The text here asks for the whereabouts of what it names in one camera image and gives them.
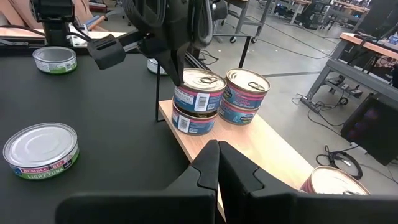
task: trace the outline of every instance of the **gray floor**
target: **gray floor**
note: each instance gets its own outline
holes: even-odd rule
[[[261,14],[262,11],[258,9],[257,2],[252,0],[248,15],[259,19]],[[219,27],[218,33],[234,33],[234,26],[236,26],[237,21],[237,19],[229,16],[226,24],[223,27]],[[286,21],[282,19],[268,17],[266,24],[269,26],[264,26],[259,39],[314,58],[322,58],[326,56],[325,54],[330,54],[334,50],[341,32],[347,32],[347,30],[338,26],[332,27],[330,31],[319,31],[287,26],[285,23]],[[116,32],[133,30],[133,27],[127,26],[127,20],[123,20],[119,16],[109,18],[109,21],[102,23],[101,26]],[[256,27],[243,26],[242,32],[254,35]],[[261,40],[258,40],[256,44],[250,45],[244,63],[244,68],[266,75],[271,83],[271,90],[258,114],[314,167],[318,165],[315,161],[315,156],[324,153],[325,145],[328,145],[332,151],[350,147],[349,142],[342,137],[309,121],[307,118],[308,108],[306,106],[297,106],[291,102],[293,97],[297,97],[296,93],[307,93],[317,78],[319,71],[325,65],[327,58],[314,59],[304,57]],[[230,68],[238,66],[244,45],[244,39],[238,39],[234,44],[230,44],[227,37],[223,37],[222,41],[222,43],[219,43],[214,40],[206,48],[213,56],[219,58],[216,63],[209,65],[209,67],[220,75],[225,74]],[[206,56],[205,63],[211,63],[212,61],[212,58]],[[332,95],[328,93],[328,88],[324,86],[315,95],[314,100],[335,104],[339,97],[339,94]],[[357,107],[356,103],[350,102],[347,106],[325,111],[324,115],[332,123],[342,123]],[[320,117],[317,115],[310,114],[310,116],[312,119],[321,122]],[[384,167],[371,156],[365,155],[360,149],[354,149],[349,153],[358,162],[371,166],[387,176],[390,176],[390,170],[392,175],[398,179],[398,166],[390,165]],[[346,166],[346,169],[353,174],[355,173],[355,169],[352,166]],[[363,167],[363,171],[364,176],[360,182],[372,194],[398,194],[398,185],[391,180],[366,167]]]

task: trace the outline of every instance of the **can label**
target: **can label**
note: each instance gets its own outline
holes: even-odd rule
[[[175,109],[172,113],[173,125],[180,131],[187,134],[206,134],[214,126],[215,119],[194,120],[180,115]]]
[[[35,168],[21,168],[10,165],[14,173],[19,177],[30,180],[46,179],[57,174],[62,173],[68,169],[77,159],[79,155],[79,147],[76,145],[75,148],[63,159],[49,164],[47,166],[35,167]]]
[[[244,111],[234,108],[225,102],[221,102],[220,109],[218,110],[220,116],[225,120],[234,124],[249,124],[257,111]]]
[[[183,88],[175,87],[174,102],[177,106],[192,112],[209,112],[220,106],[223,92],[195,93]]]
[[[256,109],[261,106],[262,99],[264,99],[266,95],[245,93],[244,91],[239,90],[232,85],[228,85],[225,88],[223,96],[226,101],[233,105],[242,107],[244,109]]]
[[[77,67],[76,58],[61,63],[41,62],[39,60],[35,60],[35,62],[39,70],[51,74],[63,74]]]

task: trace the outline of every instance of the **pull tab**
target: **pull tab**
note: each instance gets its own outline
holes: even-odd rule
[[[249,85],[250,87],[255,88],[255,89],[257,89],[257,90],[260,90],[260,91],[265,91],[265,90],[266,90],[264,87],[262,87],[262,85],[259,85],[259,84],[256,83],[256,82],[249,82],[248,85]]]
[[[201,82],[211,84],[213,82],[217,82],[220,78],[216,76],[210,76],[210,77],[203,77],[200,79]]]

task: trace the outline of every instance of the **black tabletop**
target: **black tabletop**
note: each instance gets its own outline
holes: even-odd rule
[[[38,123],[59,122],[78,135],[80,155],[64,173],[24,180],[0,160],[0,223],[53,223],[54,211],[78,192],[128,192],[166,187],[188,161],[165,122],[155,122],[156,76],[147,59],[99,70],[89,56],[62,76],[39,72],[32,57],[0,58],[0,147],[14,133]],[[161,99],[173,84],[161,78]]]

